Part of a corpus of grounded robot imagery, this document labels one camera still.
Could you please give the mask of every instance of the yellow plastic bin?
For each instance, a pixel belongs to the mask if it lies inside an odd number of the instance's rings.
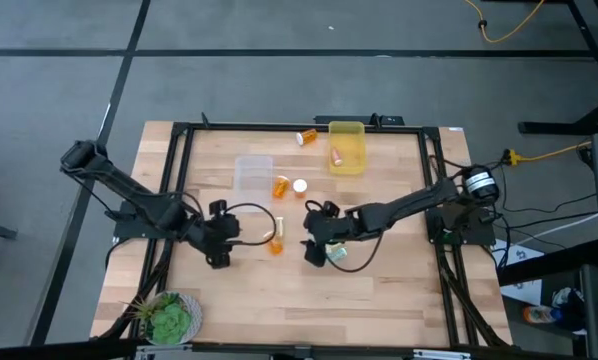
[[[366,170],[365,127],[355,121],[332,121],[328,124],[328,164],[330,173],[356,175]],[[341,158],[341,165],[335,166],[333,149]]]

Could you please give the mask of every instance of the green plant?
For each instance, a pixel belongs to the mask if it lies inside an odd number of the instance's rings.
[[[188,331],[192,317],[177,293],[164,293],[152,302],[129,304],[141,320],[144,336],[156,344],[178,344]]]

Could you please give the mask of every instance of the wooden table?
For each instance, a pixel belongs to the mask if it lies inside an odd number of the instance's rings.
[[[157,191],[172,123],[147,122],[137,153],[133,178]],[[463,131],[440,129],[445,157],[469,163]],[[308,182],[307,199],[332,200],[342,209],[367,202],[387,202],[424,187],[416,136],[366,134],[368,168],[358,177],[335,177],[327,170],[327,135],[304,147],[294,133],[204,131],[194,134],[186,191],[208,203],[232,196],[234,164],[240,155],[270,155],[273,175]],[[171,189],[178,169],[175,160]],[[256,344],[448,346],[439,273],[428,243],[424,216],[404,219],[388,232],[374,261],[355,274],[332,266],[315,268],[303,259],[304,201],[292,193],[272,201],[275,216],[285,221],[283,254],[265,246],[235,247],[227,269],[212,270],[201,253],[176,244],[167,288],[197,298],[203,326],[195,341]],[[271,228],[259,213],[238,213],[245,241],[260,241]],[[121,314],[137,290],[146,250],[145,240],[119,247],[110,258],[92,335],[103,333]],[[347,243],[340,262],[357,267],[374,241]],[[471,298],[497,334],[511,343],[508,322],[492,259],[477,246],[464,246],[463,258]],[[461,305],[454,309],[465,342]]]

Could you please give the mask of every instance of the white cap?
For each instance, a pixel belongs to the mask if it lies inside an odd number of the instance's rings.
[[[292,184],[292,189],[295,192],[304,192],[308,189],[308,183],[304,179],[297,179]]]

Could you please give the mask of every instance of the plant pot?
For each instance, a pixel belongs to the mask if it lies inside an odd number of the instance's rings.
[[[177,294],[179,296],[178,305],[181,307],[181,309],[183,311],[188,313],[191,317],[190,325],[188,326],[188,330],[183,335],[181,335],[181,338],[179,339],[179,342],[177,342],[177,343],[161,343],[161,342],[154,341],[152,339],[152,337],[148,335],[148,324],[146,323],[146,321],[142,320],[141,321],[141,330],[142,330],[142,333],[144,334],[144,337],[146,338],[146,340],[148,340],[148,342],[150,342],[153,345],[178,345],[178,344],[183,344],[183,343],[186,343],[186,342],[192,340],[192,338],[195,335],[197,335],[197,333],[199,332],[199,329],[201,329],[201,323],[203,320],[203,317],[201,314],[201,305],[199,305],[199,303],[192,296],[181,294],[176,291],[164,291],[162,293],[159,293],[157,296],[154,297],[154,299],[152,299],[150,301],[150,304],[151,305],[156,304],[161,299],[161,297],[165,294]]]

